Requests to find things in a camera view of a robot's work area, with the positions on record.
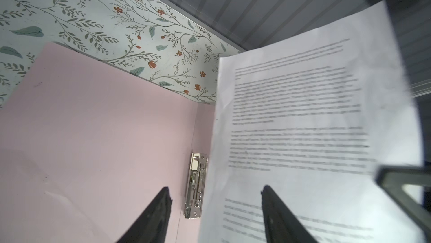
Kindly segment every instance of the paper sheet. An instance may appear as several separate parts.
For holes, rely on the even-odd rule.
[[[382,164],[422,164],[401,61],[383,2],[221,58],[199,242],[266,242],[265,184],[319,242],[422,240],[374,183]]]

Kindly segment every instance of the gray ceiling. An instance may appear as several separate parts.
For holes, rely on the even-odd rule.
[[[326,25],[380,0],[170,0],[246,50]],[[389,0],[411,83],[431,78],[431,0]]]

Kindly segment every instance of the black plastic part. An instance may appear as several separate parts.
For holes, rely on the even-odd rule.
[[[164,243],[171,205],[169,188],[163,187],[117,243]]]
[[[268,185],[262,191],[262,211],[267,243],[317,243]]]
[[[431,214],[402,190],[402,186],[407,184],[431,187],[430,170],[383,167],[376,182],[428,236],[431,236]]]

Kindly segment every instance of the floral pattern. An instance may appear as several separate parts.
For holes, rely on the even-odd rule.
[[[202,103],[216,100],[219,57],[239,53],[159,0],[4,0],[0,29],[0,108],[46,42]]]

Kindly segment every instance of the lever arch mechanism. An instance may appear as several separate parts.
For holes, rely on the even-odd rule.
[[[200,218],[202,214],[203,189],[205,187],[205,176],[207,175],[207,164],[207,155],[192,153],[184,209],[186,219]]]

